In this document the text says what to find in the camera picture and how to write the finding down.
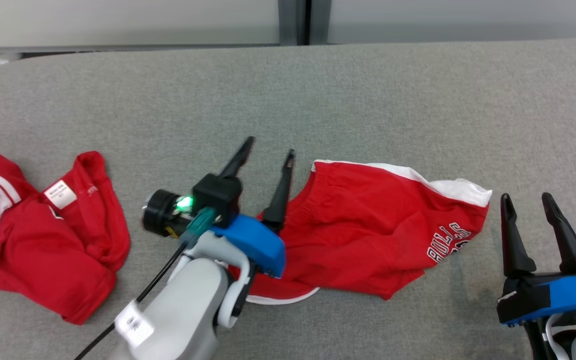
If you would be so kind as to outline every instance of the green led light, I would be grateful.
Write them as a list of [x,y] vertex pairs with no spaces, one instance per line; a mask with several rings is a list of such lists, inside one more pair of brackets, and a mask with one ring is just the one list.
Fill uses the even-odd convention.
[[190,196],[184,196],[179,201],[176,202],[176,208],[179,210],[183,210],[186,208],[190,208],[193,205],[193,198]]

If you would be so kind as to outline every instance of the gray fabric surface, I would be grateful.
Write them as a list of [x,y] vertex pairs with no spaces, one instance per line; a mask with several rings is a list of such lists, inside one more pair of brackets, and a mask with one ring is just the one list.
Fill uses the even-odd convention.
[[293,195],[318,158],[467,178],[494,195],[482,233],[391,300],[322,290],[293,305],[247,305],[219,331],[219,360],[531,357],[524,331],[496,314],[499,196],[512,195],[539,269],[555,271],[540,196],[553,193],[576,229],[576,39],[71,54],[0,67],[0,152],[43,189],[78,153],[100,151],[132,235],[114,292],[84,326],[0,291],[0,360],[82,350],[174,250],[141,229],[144,198],[187,191],[247,135],[257,136],[240,173],[247,214],[267,203],[288,148]]

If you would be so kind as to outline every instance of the black mount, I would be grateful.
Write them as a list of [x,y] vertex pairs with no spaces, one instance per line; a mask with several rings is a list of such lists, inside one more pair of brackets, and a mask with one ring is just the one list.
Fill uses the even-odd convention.
[[192,216],[210,207],[217,212],[216,226],[228,228],[233,223],[240,214],[243,191],[237,173],[246,164],[254,143],[255,137],[249,136],[219,175],[208,173],[192,187]]

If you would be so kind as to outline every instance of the red garment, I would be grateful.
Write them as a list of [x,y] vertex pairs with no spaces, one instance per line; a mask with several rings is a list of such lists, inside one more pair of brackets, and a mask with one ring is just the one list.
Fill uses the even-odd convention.
[[0,155],[0,290],[18,292],[82,325],[115,286],[130,248],[103,157],[86,152],[44,193]]
[[317,160],[288,203],[283,276],[257,276],[247,300],[290,304],[318,287],[390,299],[482,230],[491,194],[403,166]]

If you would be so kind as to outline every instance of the clothing tag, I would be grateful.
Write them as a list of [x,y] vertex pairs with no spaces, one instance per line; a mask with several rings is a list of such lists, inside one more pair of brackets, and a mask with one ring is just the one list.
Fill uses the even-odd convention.
[[77,200],[77,195],[66,185],[64,180],[57,181],[55,185],[48,187],[48,190],[44,191],[43,194],[60,210]]
[[133,348],[140,346],[155,332],[155,327],[137,308],[134,300],[114,318],[114,327]]

